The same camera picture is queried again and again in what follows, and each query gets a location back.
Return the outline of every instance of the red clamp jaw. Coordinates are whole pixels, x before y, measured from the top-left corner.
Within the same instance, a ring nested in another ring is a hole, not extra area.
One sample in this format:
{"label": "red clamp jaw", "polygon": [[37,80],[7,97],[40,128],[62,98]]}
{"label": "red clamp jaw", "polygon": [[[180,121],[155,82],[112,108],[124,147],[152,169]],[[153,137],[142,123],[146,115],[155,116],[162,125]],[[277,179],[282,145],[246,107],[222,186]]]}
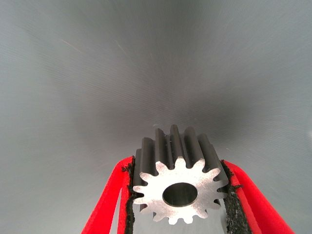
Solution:
{"label": "red clamp jaw", "polygon": [[117,233],[125,233],[128,213],[126,207],[130,197],[129,185],[131,179],[129,169],[132,167],[133,162],[134,157],[131,156],[117,163],[81,234],[109,234],[120,190],[121,199]]}
{"label": "red clamp jaw", "polygon": [[[242,169],[225,160],[222,163],[230,179],[230,186],[234,188],[232,190],[235,193],[234,196],[238,198],[238,204],[247,220],[245,229],[236,229],[236,232],[235,229],[228,230],[230,233],[294,233]],[[120,190],[121,200],[117,234],[132,233],[134,219],[133,214],[130,214],[132,209],[129,207],[132,207],[133,198],[131,198],[129,189],[132,181],[130,172],[133,165],[134,157],[132,156],[123,159],[115,166],[81,234],[109,234]],[[241,220],[235,220],[235,217],[229,215],[231,211],[228,205],[226,208],[228,221],[232,224],[241,222]]]}

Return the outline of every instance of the gray surface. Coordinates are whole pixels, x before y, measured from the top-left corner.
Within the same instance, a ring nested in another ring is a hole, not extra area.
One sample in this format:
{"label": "gray surface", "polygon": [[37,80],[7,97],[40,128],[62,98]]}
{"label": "gray surface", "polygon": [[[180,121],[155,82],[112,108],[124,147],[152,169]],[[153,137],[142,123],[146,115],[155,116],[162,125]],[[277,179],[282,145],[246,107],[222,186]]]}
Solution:
{"label": "gray surface", "polygon": [[311,232],[310,1],[2,0],[0,21],[1,233],[79,233],[113,166],[172,123]]}

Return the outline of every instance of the metal gear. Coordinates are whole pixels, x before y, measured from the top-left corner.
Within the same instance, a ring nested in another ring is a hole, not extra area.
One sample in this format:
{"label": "metal gear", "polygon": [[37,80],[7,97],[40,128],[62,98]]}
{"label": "metal gear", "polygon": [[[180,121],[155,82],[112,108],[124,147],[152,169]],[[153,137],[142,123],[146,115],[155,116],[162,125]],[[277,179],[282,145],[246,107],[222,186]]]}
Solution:
{"label": "metal gear", "polygon": [[154,221],[179,218],[189,224],[193,216],[207,218],[207,209],[219,209],[218,199],[226,197],[220,188],[228,184],[219,158],[205,134],[196,136],[192,127],[179,134],[173,125],[169,135],[156,129],[155,141],[142,140],[136,151],[133,190],[135,204]]}

